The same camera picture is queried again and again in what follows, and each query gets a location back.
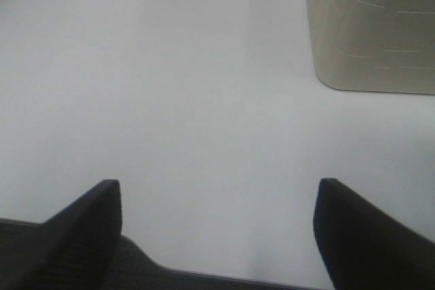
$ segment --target white table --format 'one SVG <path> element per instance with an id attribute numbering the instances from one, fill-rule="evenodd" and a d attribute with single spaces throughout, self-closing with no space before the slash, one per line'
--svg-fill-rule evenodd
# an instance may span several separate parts
<path id="1" fill-rule="evenodd" d="M 158 263 L 331 289 L 338 177 L 435 240 L 435 97 L 320 83 L 305 0 L 0 0 L 0 63 L 2 217 L 117 178 Z"/>

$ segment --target textured beige container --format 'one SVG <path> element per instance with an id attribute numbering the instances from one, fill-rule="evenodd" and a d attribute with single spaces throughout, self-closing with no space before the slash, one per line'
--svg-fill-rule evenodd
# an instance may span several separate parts
<path id="1" fill-rule="evenodd" d="M 435 94 L 435 0 L 307 0 L 315 71 L 341 90 Z"/>

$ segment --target beige box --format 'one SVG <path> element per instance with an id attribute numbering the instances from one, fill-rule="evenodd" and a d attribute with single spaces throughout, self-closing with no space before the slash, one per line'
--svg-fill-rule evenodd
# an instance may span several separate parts
<path id="1" fill-rule="evenodd" d="M 326 85 L 435 94 L 435 0 L 307 0 L 307 9 Z"/>

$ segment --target beige object corner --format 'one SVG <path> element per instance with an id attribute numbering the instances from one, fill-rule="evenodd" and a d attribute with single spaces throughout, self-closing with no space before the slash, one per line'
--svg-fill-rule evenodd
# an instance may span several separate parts
<path id="1" fill-rule="evenodd" d="M 326 85 L 435 94 L 435 0 L 307 0 L 307 9 Z"/>

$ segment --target embossed pattern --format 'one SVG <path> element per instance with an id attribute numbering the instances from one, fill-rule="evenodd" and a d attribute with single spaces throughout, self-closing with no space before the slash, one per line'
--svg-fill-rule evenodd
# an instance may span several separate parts
<path id="1" fill-rule="evenodd" d="M 325 84 L 435 94 L 435 0 L 307 0 L 307 7 Z"/>

